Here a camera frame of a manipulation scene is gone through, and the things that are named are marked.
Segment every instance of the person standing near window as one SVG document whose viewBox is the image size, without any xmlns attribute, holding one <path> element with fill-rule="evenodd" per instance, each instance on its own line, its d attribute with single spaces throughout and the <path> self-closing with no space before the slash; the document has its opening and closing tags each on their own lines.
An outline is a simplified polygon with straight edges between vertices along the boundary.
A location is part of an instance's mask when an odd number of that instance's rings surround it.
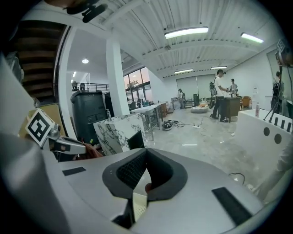
<svg viewBox="0 0 293 234">
<path fill-rule="evenodd" d="M 218 117 L 216 116 L 218 108 L 220 108 L 220 122 L 228 122 L 228 120 L 226 120 L 225 118 L 225 108 L 224 108 L 224 92 L 229 92 L 229 89 L 226 89 L 222 86 L 222 82 L 221 82 L 221 78 L 223 77 L 224 72 L 222 69 L 219 69 L 217 71 L 217 76 L 215 77 L 215 88 L 217 90 L 217 94 L 216 94 L 216 104 L 213 110 L 213 113 L 211 115 L 212 118 L 214 119 L 218 119 Z"/>
<path fill-rule="evenodd" d="M 281 81 L 281 83 L 279 84 L 280 82 L 280 77 L 281 77 L 281 74 L 279 71 L 276 72 L 276 78 L 275 78 L 275 84 L 273 86 L 273 98 L 272 98 L 272 101 L 271 101 L 271 105 L 272 105 L 272 108 L 275 106 L 276 104 L 276 101 L 278 102 L 277 106 L 275 107 L 275 113 L 276 114 L 279 114 L 282 110 L 282 101 L 283 101 L 283 93 L 284 93 L 284 82 Z"/>
<path fill-rule="evenodd" d="M 180 109 L 184 109 L 184 100 L 183 100 L 183 92 L 182 89 L 179 89 L 179 102 L 180 102 Z"/>
</svg>

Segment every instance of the round ceiling light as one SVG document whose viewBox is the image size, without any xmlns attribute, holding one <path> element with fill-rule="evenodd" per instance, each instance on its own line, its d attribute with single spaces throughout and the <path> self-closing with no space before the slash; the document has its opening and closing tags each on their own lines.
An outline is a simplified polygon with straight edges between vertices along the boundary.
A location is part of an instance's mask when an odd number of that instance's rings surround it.
<svg viewBox="0 0 293 234">
<path fill-rule="evenodd" d="M 83 60 L 82 60 L 82 63 L 83 64 L 87 64 L 89 61 L 88 61 L 88 59 L 86 59 L 86 58 L 84 58 Z"/>
</svg>

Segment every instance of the spray bottle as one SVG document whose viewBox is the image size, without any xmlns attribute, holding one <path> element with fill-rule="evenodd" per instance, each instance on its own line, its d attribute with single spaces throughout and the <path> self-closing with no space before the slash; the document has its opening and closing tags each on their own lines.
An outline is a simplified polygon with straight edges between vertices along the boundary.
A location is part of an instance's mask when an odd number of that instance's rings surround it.
<svg viewBox="0 0 293 234">
<path fill-rule="evenodd" d="M 110 113 L 109 109 L 106 109 L 106 112 L 107 112 L 108 120 L 112 121 L 111 113 Z"/>
<path fill-rule="evenodd" d="M 257 102 L 256 106 L 255 106 L 255 117 L 259 118 L 260 117 L 260 105 Z"/>
</svg>

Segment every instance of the glass window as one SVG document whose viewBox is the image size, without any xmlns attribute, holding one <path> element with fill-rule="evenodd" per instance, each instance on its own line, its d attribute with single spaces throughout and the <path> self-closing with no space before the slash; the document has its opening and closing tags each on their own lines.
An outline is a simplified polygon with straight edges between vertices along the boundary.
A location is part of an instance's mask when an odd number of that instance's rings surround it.
<svg viewBox="0 0 293 234">
<path fill-rule="evenodd" d="M 147 68 L 142 68 L 141 69 L 141 75 L 142 75 L 142 82 L 143 83 L 146 83 L 146 82 L 150 81 L 150 77 L 149 77 Z"/>
<path fill-rule="evenodd" d="M 133 95 L 133 101 L 135 101 L 137 103 L 137 100 L 138 100 L 137 92 L 136 91 L 133 91 L 132 92 L 132 95 Z"/>
<path fill-rule="evenodd" d="M 131 87 L 136 87 L 136 86 L 142 84 L 141 71 L 138 70 L 138 71 L 130 73 L 129 80 L 130 80 Z"/>
<path fill-rule="evenodd" d="M 143 93 L 143 88 L 138 89 L 138 97 L 139 97 L 139 99 L 144 99 L 145 100 L 145 95 Z"/>
<path fill-rule="evenodd" d="M 124 77 L 124 85 L 125 85 L 125 89 L 128 89 L 128 88 L 129 88 L 128 75 L 126 75 L 126 76 Z"/>
<path fill-rule="evenodd" d="M 131 91 L 126 92 L 126 97 L 127 97 L 128 104 L 132 103 Z"/>
<path fill-rule="evenodd" d="M 152 99 L 152 90 L 150 85 L 145 86 L 146 100 L 153 101 Z"/>
</svg>

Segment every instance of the white column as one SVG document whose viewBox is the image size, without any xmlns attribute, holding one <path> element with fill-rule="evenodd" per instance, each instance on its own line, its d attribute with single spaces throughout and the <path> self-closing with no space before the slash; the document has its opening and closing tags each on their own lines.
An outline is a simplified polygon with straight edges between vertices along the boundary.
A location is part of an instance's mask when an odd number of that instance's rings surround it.
<svg viewBox="0 0 293 234">
<path fill-rule="evenodd" d="M 120 43 L 115 36 L 107 39 L 106 57 L 107 74 L 114 114 L 115 116 L 129 115 L 121 64 Z"/>
<path fill-rule="evenodd" d="M 76 135 L 73 130 L 73 126 L 70 120 L 69 106 L 72 105 L 71 98 L 71 76 L 67 76 L 67 63 L 69 58 L 69 52 L 72 45 L 73 38 L 75 36 L 76 28 L 72 27 L 66 38 L 64 47 L 61 52 L 60 69 L 59 69 L 59 105 L 62 112 L 64 126 L 66 128 L 68 137 L 76 139 Z"/>
</svg>

